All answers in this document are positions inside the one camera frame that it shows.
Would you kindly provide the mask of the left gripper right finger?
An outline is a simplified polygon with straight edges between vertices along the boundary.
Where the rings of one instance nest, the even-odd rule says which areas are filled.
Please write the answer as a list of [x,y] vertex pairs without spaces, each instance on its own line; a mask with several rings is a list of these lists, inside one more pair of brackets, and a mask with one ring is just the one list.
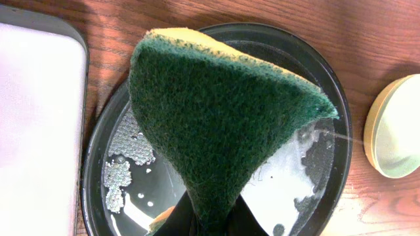
[[227,236],[268,236],[265,230],[255,219],[251,210],[243,200],[241,195],[238,196],[234,207],[230,211],[227,224]]

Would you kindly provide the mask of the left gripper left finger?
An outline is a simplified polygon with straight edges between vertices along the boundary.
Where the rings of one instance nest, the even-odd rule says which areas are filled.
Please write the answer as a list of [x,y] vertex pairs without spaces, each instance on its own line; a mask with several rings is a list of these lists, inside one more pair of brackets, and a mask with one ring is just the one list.
[[185,191],[154,236],[196,236],[197,222],[188,192]]

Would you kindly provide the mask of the green yellow sponge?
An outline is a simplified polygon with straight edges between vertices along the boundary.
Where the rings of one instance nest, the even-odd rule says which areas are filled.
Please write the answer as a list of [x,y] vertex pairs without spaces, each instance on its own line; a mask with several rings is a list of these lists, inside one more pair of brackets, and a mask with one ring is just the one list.
[[188,28],[148,31],[129,72],[141,132],[180,174],[200,235],[224,235],[252,174],[296,130],[337,110],[287,69]]

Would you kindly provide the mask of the yellow plate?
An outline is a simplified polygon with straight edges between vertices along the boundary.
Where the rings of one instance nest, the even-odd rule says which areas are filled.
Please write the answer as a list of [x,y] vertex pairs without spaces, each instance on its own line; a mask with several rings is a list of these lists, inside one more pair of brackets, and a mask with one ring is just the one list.
[[375,137],[377,134],[377,127],[381,118],[381,113],[383,110],[383,105],[387,96],[390,94],[392,88],[398,83],[399,80],[397,79],[387,85],[376,97],[375,101],[373,102],[370,111],[367,115],[365,127],[364,127],[364,150],[367,156],[368,161],[370,162],[371,166],[375,168],[378,172],[382,175],[383,173],[379,170],[377,158],[375,156]]

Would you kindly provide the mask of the light green plate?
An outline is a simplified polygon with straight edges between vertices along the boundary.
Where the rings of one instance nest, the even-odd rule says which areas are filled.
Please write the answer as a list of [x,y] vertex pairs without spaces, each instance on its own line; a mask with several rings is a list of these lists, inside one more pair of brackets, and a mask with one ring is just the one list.
[[379,170],[402,178],[419,167],[419,75],[398,81],[383,105],[375,137]]

